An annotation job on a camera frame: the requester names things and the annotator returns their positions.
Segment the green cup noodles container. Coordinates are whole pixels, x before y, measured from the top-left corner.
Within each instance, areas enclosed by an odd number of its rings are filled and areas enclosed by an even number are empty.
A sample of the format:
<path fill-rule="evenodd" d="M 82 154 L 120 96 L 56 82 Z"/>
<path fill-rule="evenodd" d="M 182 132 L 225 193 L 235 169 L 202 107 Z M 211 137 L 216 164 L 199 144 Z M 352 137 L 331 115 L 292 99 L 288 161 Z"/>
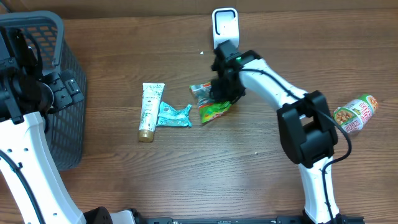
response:
<path fill-rule="evenodd" d="M 333 118 L 345 132 L 352 134 L 362 130 L 377 109 L 377 99 L 372 95 L 363 94 L 334 110 Z"/>

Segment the white cosmetic tube gold cap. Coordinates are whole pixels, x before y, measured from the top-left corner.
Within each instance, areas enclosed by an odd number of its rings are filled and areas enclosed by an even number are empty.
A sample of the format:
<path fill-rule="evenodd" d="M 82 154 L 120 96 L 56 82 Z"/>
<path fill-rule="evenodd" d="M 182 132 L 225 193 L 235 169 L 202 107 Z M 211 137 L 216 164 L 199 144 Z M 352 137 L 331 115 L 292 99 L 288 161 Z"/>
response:
<path fill-rule="evenodd" d="M 142 86 L 143 94 L 138 139 L 140 142 L 152 142 L 165 84 L 143 83 Z"/>

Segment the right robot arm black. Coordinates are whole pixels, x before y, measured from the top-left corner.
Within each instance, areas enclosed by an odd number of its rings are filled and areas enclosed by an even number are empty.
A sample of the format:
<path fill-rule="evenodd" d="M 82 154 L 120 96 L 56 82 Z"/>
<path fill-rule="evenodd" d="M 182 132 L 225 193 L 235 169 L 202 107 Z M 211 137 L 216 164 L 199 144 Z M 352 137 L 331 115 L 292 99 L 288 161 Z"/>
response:
<path fill-rule="evenodd" d="M 255 51 L 241 53 L 227 40 L 215 50 L 211 81 L 215 101 L 237 102 L 246 90 L 259 95 L 277 113 L 281 146 L 298 165 L 305 192 L 304 215 L 309 223 L 336 223 L 331 163 L 338 137 L 325 96 L 308 93 L 282 78 Z"/>

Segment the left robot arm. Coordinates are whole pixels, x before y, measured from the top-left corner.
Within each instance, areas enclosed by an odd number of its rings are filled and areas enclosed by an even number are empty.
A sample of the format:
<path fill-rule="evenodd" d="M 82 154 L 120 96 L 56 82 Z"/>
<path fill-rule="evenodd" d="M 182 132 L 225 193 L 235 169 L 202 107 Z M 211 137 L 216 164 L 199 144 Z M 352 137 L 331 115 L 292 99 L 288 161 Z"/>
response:
<path fill-rule="evenodd" d="M 38 44 L 30 34 L 1 28 L 1 173 L 25 223 L 137 223 L 133 210 L 105 207 L 82 212 L 53 161 L 45 132 L 48 115 L 84 99 L 69 71 L 43 73 Z"/>

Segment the teal snack packet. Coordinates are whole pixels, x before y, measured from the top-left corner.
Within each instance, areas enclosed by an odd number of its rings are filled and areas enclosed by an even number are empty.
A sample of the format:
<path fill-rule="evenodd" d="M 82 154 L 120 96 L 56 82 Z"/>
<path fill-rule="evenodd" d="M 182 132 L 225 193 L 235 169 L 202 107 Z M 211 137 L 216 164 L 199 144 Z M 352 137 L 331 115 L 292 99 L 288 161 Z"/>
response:
<path fill-rule="evenodd" d="M 189 119 L 191 108 L 191 104 L 188 104 L 186 108 L 176 110 L 166 102 L 162 101 L 159 106 L 156 126 L 192 127 L 192 123 Z"/>

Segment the green snack bag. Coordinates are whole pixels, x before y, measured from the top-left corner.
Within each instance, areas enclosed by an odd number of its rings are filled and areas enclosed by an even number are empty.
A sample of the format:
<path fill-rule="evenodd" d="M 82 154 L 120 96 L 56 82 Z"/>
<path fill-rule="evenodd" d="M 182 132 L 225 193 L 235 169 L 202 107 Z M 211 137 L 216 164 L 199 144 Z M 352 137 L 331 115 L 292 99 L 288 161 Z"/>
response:
<path fill-rule="evenodd" d="M 190 85 L 190 91 L 197 100 L 201 123 L 205 124 L 225 114 L 231 107 L 229 101 L 217 103 L 210 98 L 211 83 Z"/>

